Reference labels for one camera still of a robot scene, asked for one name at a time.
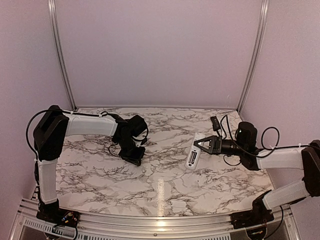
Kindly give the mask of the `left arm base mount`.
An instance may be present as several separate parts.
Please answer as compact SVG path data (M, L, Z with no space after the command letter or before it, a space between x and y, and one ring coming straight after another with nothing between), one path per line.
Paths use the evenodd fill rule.
M36 217L57 226L75 228L78 225L80 213L58 207L53 209L40 209Z

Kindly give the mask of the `white remote control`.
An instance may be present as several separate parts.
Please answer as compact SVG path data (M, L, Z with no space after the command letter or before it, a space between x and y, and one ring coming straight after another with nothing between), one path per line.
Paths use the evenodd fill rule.
M200 155L201 155L201 149L194 145L195 141L201 140L205 138L205 135L203 133L196 132L193 136L193 140L191 142L191 147L189 149L186 161L185 161L185 168L187 170L194 171L198 165Z

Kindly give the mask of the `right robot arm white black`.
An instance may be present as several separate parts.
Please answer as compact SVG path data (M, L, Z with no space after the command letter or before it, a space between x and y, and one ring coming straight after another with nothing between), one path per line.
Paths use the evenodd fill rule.
M247 121L238 124L235 136L224 139L212 135L194 141L193 145L210 155L238 156L241 165L251 171L266 169L299 169L303 178L256 198L247 219L258 224L267 211L276 207L320 195L320 142L307 145L285 146L268 149L256 147L258 130Z

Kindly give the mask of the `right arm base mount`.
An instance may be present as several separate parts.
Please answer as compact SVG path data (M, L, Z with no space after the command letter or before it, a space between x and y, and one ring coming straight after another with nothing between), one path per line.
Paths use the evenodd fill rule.
M245 210L230 215L234 229L252 227L273 221L274 215L271 210Z

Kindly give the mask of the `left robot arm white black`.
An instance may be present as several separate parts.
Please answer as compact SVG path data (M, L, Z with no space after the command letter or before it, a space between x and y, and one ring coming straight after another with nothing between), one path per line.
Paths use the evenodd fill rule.
M33 130L32 151L35 153L35 176L39 187L39 211L53 223L63 219L56 191L56 165L65 137L75 135L101 135L111 137L120 146L118 157L140 166L145 153L143 146L148 133L146 121L139 115L123 119L117 114L103 111L100 114L71 112L52 105L42 110L43 115Z

